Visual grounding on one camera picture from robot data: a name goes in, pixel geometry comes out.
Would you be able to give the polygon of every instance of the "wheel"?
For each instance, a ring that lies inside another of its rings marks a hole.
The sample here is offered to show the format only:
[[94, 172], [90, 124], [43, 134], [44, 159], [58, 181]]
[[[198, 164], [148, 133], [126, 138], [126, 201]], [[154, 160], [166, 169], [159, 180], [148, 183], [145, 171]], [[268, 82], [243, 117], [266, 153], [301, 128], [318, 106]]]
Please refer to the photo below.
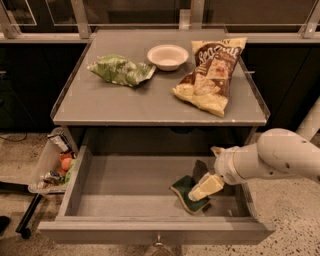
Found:
[[25, 228], [24, 230], [21, 231], [21, 236], [23, 239], [29, 239], [31, 236], [31, 231], [29, 228]]

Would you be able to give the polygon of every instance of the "black stand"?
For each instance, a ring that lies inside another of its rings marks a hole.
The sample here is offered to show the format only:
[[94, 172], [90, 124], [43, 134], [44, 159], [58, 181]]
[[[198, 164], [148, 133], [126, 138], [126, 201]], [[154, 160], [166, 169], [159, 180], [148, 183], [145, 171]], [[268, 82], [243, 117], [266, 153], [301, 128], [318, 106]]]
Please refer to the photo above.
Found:
[[[5, 193], [22, 193], [22, 194], [31, 194], [28, 190], [28, 185], [23, 185], [23, 184], [14, 184], [14, 183], [7, 183], [7, 182], [0, 182], [0, 192], [5, 192]], [[23, 215], [19, 226], [16, 229], [16, 232], [21, 234], [22, 238], [24, 239], [29, 239], [31, 236], [31, 231], [29, 228], [27, 228], [27, 225], [37, 208], [39, 202], [41, 201], [42, 195], [40, 194], [35, 194], [32, 202], [30, 203], [28, 210], [26, 213]]]

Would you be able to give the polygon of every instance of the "green sponge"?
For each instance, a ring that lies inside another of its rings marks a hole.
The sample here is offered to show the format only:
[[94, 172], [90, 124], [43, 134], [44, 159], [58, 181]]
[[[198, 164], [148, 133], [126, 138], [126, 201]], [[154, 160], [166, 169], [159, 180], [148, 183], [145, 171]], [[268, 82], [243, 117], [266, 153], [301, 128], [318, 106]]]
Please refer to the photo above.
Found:
[[190, 214], [196, 214], [210, 202], [208, 197], [202, 198], [199, 201], [191, 201], [189, 199], [188, 194], [195, 185], [196, 182], [194, 179], [186, 175], [170, 187], [170, 189], [179, 197], [183, 208]]

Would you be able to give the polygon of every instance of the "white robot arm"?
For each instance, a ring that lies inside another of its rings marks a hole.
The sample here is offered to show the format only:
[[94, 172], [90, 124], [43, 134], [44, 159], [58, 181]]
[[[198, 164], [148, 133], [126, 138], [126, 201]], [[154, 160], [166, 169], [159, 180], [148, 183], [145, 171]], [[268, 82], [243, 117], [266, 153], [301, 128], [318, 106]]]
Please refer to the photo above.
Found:
[[216, 155], [216, 174], [230, 185], [250, 178], [282, 179], [295, 175], [320, 184], [320, 149], [288, 130], [271, 129], [257, 143], [228, 148]]
[[212, 147], [216, 173], [203, 176], [190, 191], [189, 198], [197, 201], [218, 192], [225, 183], [236, 185], [252, 178], [285, 179], [299, 175], [320, 184], [320, 149], [307, 140], [320, 128], [319, 113], [320, 97], [297, 133], [271, 129], [251, 145], [228, 149]]

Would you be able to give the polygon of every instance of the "chip bag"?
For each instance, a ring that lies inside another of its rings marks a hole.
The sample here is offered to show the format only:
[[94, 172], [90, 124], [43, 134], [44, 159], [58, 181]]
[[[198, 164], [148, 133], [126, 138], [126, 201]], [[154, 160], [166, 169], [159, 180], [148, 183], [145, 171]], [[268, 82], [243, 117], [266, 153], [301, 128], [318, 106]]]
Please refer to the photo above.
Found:
[[156, 67], [133, 62], [121, 55], [110, 54], [89, 65], [88, 69], [106, 82], [134, 87], [150, 79]]
[[246, 38], [192, 41], [196, 68], [172, 89], [173, 94], [199, 109], [224, 117], [234, 68]]

